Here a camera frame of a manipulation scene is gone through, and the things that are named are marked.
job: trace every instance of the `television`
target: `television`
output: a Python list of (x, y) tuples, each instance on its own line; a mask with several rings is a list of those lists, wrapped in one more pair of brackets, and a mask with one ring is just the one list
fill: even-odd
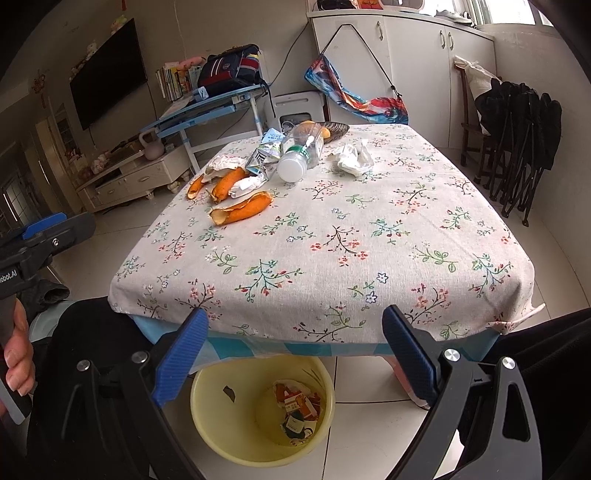
[(82, 130), (147, 82), (134, 19), (115, 32), (70, 82)]

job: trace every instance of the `white tissue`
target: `white tissue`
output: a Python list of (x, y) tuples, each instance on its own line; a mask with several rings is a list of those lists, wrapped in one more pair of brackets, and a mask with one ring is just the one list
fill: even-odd
[(359, 151), (351, 144), (345, 144), (336, 154), (337, 166), (351, 175), (360, 177), (374, 167), (374, 159), (367, 149), (368, 141), (361, 141)]
[(267, 178), (263, 175), (257, 175), (256, 177), (246, 177), (245, 179), (238, 180), (230, 189), (230, 197), (236, 199), (247, 193), (250, 193), (257, 188), (261, 187), (263, 183), (267, 181)]
[(231, 155), (217, 155), (201, 169), (200, 175), (203, 174), (203, 182), (207, 183), (215, 177), (223, 177), (231, 170), (236, 170), (239, 167), (244, 168), (245, 166), (246, 160), (244, 158), (233, 157)]

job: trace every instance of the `metal screw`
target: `metal screw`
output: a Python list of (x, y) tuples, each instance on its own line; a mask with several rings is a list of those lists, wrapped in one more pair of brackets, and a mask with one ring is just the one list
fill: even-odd
[(509, 370), (513, 370), (515, 368), (515, 360), (509, 356), (503, 357), (501, 363), (503, 364), (503, 367), (508, 368)]
[(80, 360), (76, 368), (79, 372), (86, 372), (90, 368), (90, 362), (88, 360)]
[(450, 362), (457, 362), (460, 359), (460, 352), (454, 350), (453, 348), (448, 348), (445, 350), (445, 352), (443, 352), (443, 356)]
[(148, 354), (144, 351), (135, 352), (131, 356), (131, 361), (135, 364), (143, 364), (148, 359)]

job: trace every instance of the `black pants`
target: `black pants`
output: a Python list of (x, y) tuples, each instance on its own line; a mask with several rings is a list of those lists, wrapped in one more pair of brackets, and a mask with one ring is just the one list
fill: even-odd
[[(38, 386), (28, 435), (31, 463), (43, 465), (42, 478), (134, 478), (120, 465), (97, 454), (93, 439), (80, 429), (67, 450), (57, 449), (64, 404), (76, 364), (92, 360), (99, 369), (128, 359), (151, 344), (135, 323), (114, 313), (106, 298), (78, 302), (68, 308), (51, 340)], [(591, 309), (499, 338), (485, 361), (511, 356), (524, 377), (540, 433), (544, 479), (588, 478), (591, 471)], [(468, 402), (460, 437), (470, 421)], [(141, 468), (147, 474), (147, 463)]]

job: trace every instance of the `white bottle cap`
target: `white bottle cap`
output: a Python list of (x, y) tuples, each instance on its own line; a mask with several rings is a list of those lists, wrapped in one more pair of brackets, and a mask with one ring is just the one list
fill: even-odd
[(277, 165), (277, 174), (287, 183), (295, 183), (304, 178), (306, 166), (297, 158), (283, 158)]

